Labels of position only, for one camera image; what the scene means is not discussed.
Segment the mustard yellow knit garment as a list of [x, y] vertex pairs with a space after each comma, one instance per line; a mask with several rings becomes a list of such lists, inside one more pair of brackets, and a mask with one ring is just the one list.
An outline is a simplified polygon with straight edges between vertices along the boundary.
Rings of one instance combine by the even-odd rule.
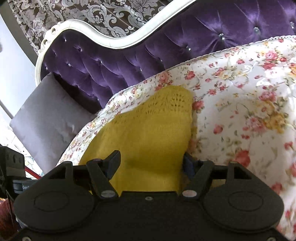
[[192, 102], [192, 93], [181, 86], [158, 90], [144, 103], [107, 123], [79, 164], [105, 159], [118, 150], [121, 164], [110, 181], [118, 193], [179, 193], [188, 181], [182, 164], [191, 138]]

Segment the floral quilted bedspread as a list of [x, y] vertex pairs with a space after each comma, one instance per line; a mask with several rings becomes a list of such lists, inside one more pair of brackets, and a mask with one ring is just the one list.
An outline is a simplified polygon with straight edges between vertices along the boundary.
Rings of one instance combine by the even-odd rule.
[[74, 137], [60, 161], [78, 164], [105, 124], [169, 85], [193, 94], [193, 155], [216, 164], [245, 164], [283, 199], [279, 230], [294, 240], [294, 35], [198, 57], [121, 90]]

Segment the purple tufted velvet headboard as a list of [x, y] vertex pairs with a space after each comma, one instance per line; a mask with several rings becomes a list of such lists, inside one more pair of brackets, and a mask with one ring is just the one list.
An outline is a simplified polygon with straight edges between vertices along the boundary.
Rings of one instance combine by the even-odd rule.
[[52, 73], [81, 106], [95, 113], [119, 91], [177, 64], [271, 37], [295, 34], [295, 1], [189, 1], [167, 6], [124, 38], [83, 21], [49, 30], [35, 79]]

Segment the grey satin pillow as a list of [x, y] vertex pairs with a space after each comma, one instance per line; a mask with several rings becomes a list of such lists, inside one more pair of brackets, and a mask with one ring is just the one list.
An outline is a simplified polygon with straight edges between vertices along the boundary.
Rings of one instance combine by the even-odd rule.
[[16, 113], [10, 127], [43, 173], [48, 173], [94, 118], [49, 73]]

